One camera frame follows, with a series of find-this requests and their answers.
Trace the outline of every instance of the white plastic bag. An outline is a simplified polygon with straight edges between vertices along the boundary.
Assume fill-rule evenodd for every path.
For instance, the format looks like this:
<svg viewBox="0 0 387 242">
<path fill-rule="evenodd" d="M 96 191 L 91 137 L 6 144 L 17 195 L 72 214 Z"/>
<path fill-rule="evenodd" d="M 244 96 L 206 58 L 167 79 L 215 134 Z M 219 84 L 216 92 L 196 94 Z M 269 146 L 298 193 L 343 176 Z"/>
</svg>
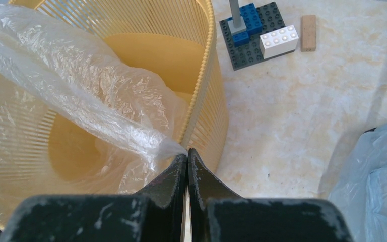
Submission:
<svg viewBox="0 0 387 242">
<path fill-rule="evenodd" d="M 387 125 L 360 137 L 329 200 L 354 241 L 387 241 Z"/>
<path fill-rule="evenodd" d="M 0 74 L 0 223 L 37 193 L 135 192 L 187 155 L 187 103 L 63 21 L 0 5 Z"/>
</svg>

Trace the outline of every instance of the gray pole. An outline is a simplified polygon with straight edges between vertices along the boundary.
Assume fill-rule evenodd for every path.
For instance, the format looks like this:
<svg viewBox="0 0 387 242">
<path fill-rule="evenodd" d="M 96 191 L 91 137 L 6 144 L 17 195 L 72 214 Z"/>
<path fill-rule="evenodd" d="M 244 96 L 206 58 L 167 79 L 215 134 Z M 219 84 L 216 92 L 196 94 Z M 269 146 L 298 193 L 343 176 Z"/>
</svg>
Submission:
<svg viewBox="0 0 387 242">
<path fill-rule="evenodd" d="M 241 16 L 239 15 L 239 3 L 238 0 L 229 0 L 231 5 L 231 12 L 233 18 L 233 25 L 235 28 L 241 27 Z"/>
</svg>

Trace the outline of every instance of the lego baseplate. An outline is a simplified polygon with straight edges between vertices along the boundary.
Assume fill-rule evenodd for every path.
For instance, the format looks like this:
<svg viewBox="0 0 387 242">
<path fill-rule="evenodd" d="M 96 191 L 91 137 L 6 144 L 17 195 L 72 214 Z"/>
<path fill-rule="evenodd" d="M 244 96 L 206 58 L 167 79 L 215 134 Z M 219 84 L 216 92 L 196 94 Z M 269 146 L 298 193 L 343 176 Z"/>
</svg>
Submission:
<svg viewBox="0 0 387 242">
<path fill-rule="evenodd" d="M 272 2 L 270 4 L 263 5 L 256 8 L 256 11 L 259 14 L 262 22 L 262 31 L 258 34 L 250 36 L 250 42 L 239 47 L 234 46 L 231 31 L 229 30 L 228 26 L 228 21 L 232 18 L 220 21 L 220 28 L 222 29 L 223 38 L 225 39 L 226 47 L 228 49 L 229 57 L 231 59 L 234 71 L 281 56 L 278 55 L 268 59 L 263 59 L 259 43 L 260 35 L 286 27 L 283 18 L 281 17 L 280 11 L 278 10 L 277 4 Z"/>
</svg>

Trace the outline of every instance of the marble surface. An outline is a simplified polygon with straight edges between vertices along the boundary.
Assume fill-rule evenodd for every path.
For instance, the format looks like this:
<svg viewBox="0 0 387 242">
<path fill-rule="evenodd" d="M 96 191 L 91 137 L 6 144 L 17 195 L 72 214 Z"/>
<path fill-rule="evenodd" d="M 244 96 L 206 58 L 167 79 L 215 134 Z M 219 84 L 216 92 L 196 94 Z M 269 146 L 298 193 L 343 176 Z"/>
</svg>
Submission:
<svg viewBox="0 0 387 242">
<path fill-rule="evenodd" d="M 216 175 L 244 197 L 326 197 L 362 132 L 387 122 L 387 2 L 277 5 L 300 35 L 301 16 L 316 14 L 316 51 L 300 52 L 299 42 L 294 53 L 233 71 L 218 25 L 229 4 L 213 0 L 229 109 Z"/>
</svg>

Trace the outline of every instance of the wooden block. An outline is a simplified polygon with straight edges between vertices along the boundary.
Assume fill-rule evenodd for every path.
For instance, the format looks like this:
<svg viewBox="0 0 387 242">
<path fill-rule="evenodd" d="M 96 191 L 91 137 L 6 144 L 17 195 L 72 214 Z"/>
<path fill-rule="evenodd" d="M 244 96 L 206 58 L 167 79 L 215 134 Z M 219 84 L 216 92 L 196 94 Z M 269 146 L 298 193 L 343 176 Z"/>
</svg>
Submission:
<svg viewBox="0 0 387 242">
<path fill-rule="evenodd" d="M 316 16 L 302 16 L 302 48 L 301 52 L 316 50 Z"/>
</svg>

